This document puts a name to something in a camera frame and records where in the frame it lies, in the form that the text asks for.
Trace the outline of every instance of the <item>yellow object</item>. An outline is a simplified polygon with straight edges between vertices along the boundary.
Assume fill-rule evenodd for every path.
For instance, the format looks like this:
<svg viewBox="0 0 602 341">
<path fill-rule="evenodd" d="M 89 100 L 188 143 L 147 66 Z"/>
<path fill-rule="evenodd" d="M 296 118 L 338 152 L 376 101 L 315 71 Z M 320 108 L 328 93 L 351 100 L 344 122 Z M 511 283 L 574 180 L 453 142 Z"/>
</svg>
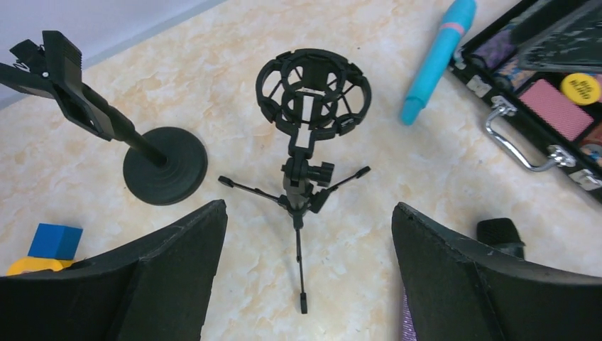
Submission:
<svg viewBox="0 0 602 341">
<path fill-rule="evenodd" d="M 14 262 L 6 273 L 7 276 L 20 275 L 26 272 L 52 270 L 60 271 L 68 268 L 73 261 L 60 261 L 58 259 L 25 257 Z"/>
<path fill-rule="evenodd" d="M 600 82 L 584 73 L 574 73 L 566 76 L 560 84 L 560 90 L 578 105 L 596 103 L 602 96 Z"/>
</svg>

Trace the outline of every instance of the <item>case handle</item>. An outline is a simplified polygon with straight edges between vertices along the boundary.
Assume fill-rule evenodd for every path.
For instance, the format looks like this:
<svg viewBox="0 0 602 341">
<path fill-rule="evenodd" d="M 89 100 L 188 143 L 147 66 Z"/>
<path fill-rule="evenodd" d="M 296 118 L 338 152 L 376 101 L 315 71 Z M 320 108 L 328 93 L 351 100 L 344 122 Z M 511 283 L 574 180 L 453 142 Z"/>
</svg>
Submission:
<svg viewBox="0 0 602 341">
<path fill-rule="evenodd" d="M 561 146 L 551 145 L 547 147 L 549 152 L 547 161 L 540 165 L 534 166 L 532 165 L 527 158 L 507 139 L 498 134 L 496 131 L 491 128 L 491 123 L 494 119 L 498 117 L 502 117 L 505 115 L 513 115 L 514 111 L 510 108 L 507 108 L 503 105 L 496 105 L 493 108 L 493 111 L 485 120 L 485 130 L 491 136 L 493 141 L 500 146 L 506 153 L 512 156 L 518 163 L 520 163 L 523 167 L 532 172 L 543 172 L 547 171 L 554 166 L 558 167 L 574 167 L 576 165 L 575 158 L 568 154 Z"/>
</svg>

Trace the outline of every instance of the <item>blue block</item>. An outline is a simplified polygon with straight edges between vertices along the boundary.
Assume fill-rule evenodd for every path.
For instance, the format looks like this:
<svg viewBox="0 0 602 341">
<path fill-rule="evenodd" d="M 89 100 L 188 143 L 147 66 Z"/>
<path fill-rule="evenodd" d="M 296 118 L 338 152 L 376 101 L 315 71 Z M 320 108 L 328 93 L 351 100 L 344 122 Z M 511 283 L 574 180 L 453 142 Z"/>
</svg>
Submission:
<svg viewBox="0 0 602 341">
<path fill-rule="evenodd" d="M 72 261 L 82 232 L 82 229 L 76 227 L 39 224 L 27 255 Z"/>
</svg>

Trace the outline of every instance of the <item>light blue pen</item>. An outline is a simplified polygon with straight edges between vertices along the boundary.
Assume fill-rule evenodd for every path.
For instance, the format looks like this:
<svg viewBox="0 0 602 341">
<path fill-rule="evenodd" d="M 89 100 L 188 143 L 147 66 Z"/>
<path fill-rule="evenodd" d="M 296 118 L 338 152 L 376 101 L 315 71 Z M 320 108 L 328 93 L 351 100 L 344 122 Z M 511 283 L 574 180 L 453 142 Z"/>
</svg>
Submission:
<svg viewBox="0 0 602 341">
<path fill-rule="evenodd" d="M 427 59 L 422 63 L 410 91 L 407 92 L 401 121 L 406 125 L 414 123 L 420 110 L 427 103 L 437 86 L 437 83 L 447 69 L 456 47 L 464 34 L 472 26 L 476 3 L 474 0 L 456 0 L 447 9 L 441 22 L 439 34 L 435 38 Z"/>
</svg>

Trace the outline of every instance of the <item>white wall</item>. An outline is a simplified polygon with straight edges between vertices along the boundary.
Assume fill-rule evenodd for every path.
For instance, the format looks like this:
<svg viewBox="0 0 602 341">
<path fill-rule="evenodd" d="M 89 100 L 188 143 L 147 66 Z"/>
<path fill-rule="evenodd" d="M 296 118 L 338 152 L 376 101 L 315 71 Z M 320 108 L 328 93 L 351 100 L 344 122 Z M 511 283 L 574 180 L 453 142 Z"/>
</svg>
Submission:
<svg viewBox="0 0 602 341">
<path fill-rule="evenodd" d="M 42 31 L 61 31 L 83 54 L 84 66 L 210 9 L 223 0 L 20 0 L 3 1 L 0 63 L 12 65 L 9 49 L 25 39 L 42 43 Z M 0 85 L 0 109 L 22 96 Z"/>
</svg>

